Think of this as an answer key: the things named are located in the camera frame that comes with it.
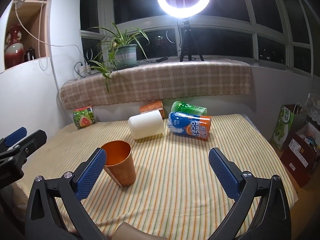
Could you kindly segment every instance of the window pane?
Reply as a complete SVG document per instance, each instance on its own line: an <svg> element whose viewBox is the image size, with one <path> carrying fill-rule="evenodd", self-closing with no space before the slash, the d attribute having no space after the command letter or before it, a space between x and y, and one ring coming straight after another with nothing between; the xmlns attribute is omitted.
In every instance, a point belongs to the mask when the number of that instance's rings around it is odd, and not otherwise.
<svg viewBox="0 0 320 240"><path fill-rule="evenodd" d="M80 0L80 23L81 30L84 31L99 25L97 0ZM90 29L89 31L99 33L99 29Z"/></svg>
<svg viewBox="0 0 320 240"><path fill-rule="evenodd" d="M293 41L309 44L307 24L299 1L284 0L284 3L289 15Z"/></svg>
<svg viewBox="0 0 320 240"><path fill-rule="evenodd" d="M227 30L192 28L203 55L221 55L253 58L252 35ZM192 55L198 52L192 45Z"/></svg>
<svg viewBox="0 0 320 240"><path fill-rule="evenodd" d="M293 47L294 67L311 73L311 51L310 49Z"/></svg>
<svg viewBox="0 0 320 240"><path fill-rule="evenodd" d="M311 37L312 37L312 46L313 46L313 74L320 77L320 24L316 20L309 6L305 3L304 0L301 0L303 6L306 10L306 14L309 21Z"/></svg>
<svg viewBox="0 0 320 240"><path fill-rule="evenodd" d="M285 64L285 45L258 36L259 59Z"/></svg>
<svg viewBox="0 0 320 240"><path fill-rule="evenodd" d="M250 22L244 0L210 0L208 6L199 14Z"/></svg>
<svg viewBox="0 0 320 240"><path fill-rule="evenodd" d="M94 59L99 52L101 52L101 46L97 46L100 43L99 40L93 39L81 39L82 41L82 48L83 48L83 55L86 61ZM95 59L98 62L103 62L103 58L97 57Z"/></svg>
<svg viewBox="0 0 320 240"><path fill-rule="evenodd" d="M276 0L251 0L257 24L283 33Z"/></svg>
<svg viewBox="0 0 320 240"><path fill-rule="evenodd" d="M174 29L146 32L150 44L145 38L139 38L148 58L172 57L177 55L177 45ZM137 60L145 59L140 47L137 47Z"/></svg>
<svg viewBox="0 0 320 240"><path fill-rule="evenodd" d="M115 23L166 15L157 0L113 0Z"/></svg>

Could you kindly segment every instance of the orange cup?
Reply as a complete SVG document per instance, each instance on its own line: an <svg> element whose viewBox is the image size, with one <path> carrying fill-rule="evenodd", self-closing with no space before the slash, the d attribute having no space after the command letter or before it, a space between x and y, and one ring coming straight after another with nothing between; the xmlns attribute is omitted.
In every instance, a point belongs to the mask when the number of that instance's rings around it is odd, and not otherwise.
<svg viewBox="0 0 320 240"><path fill-rule="evenodd" d="M163 105L162 105L161 101L157 101L157 102L148 104L146 106L140 107L140 113L141 114L144 114L144 113L147 113L147 112L151 112L151 111L154 111L154 110L159 110L159 112L160 112L160 114L162 116L162 119L164 119L164 110L163 110Z"/></svg>
<svg viewBox="0 0 320 240"><path fill-rule="evenodd" d="M132 158L131 145L125 141L116 140L101 147L107 153L104 170L121 187L128 187L136 180L136 171Z"/></svg>

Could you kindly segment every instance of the white cylindrical container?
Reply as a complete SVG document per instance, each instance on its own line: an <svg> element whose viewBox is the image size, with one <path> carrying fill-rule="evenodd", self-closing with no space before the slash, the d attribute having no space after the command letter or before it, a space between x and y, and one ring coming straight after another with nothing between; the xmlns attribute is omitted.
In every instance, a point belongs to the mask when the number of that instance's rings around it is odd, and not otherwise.
<svg viewBox="0 0 320 240"><path fill-rule="evenodd" d="M164 133L162 116L158 110L132 116L128 123L131 135L136 140Z"/></svg>

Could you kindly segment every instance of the red and white vase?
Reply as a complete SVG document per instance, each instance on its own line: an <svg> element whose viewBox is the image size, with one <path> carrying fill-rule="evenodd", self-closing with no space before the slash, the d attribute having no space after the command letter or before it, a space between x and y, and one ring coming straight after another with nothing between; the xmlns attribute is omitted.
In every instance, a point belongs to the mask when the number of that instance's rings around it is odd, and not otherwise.
<svg viewBox="0 0 320 240"><path fill-rule="evenodd" d="M24 55L23 44L20 42L22 38L22 27L15 24L9 28L6 38L8 44L4 51L4 64L6 69L16 66L22 62Z"/></svg>

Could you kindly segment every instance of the screw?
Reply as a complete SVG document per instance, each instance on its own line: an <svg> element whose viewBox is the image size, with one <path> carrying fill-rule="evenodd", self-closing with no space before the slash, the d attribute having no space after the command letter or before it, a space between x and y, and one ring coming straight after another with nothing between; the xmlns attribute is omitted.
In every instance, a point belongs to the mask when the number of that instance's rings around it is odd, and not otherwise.
<svg viewBox="0 0 320 240"><path fill-rule="evenodd" d="M39 181L41 181L41 179L42 179L42 176L36 176L35 181L39 182Z"/></svg>
<svg viewBox="0 0 320 240"><path fill-rule="evenodd" d="M66 179L69 179L72 176L72 172L68 171L66 172L63 177L65 177Z"/></svg>
<svg viewBox="0 0 320 240"><path fill-rule="evenodd" d="M276 180L276 181L281 181L281 178L278 175L274 175L273 179Z"/></svg>
<svg viewBox="0 0 320 240"><path fill-rule="evenodd" d="M244 172L242 172L242 174L245 178L250 178L252 176L251 172L249 172L249 171L244 171Z"/></svg>

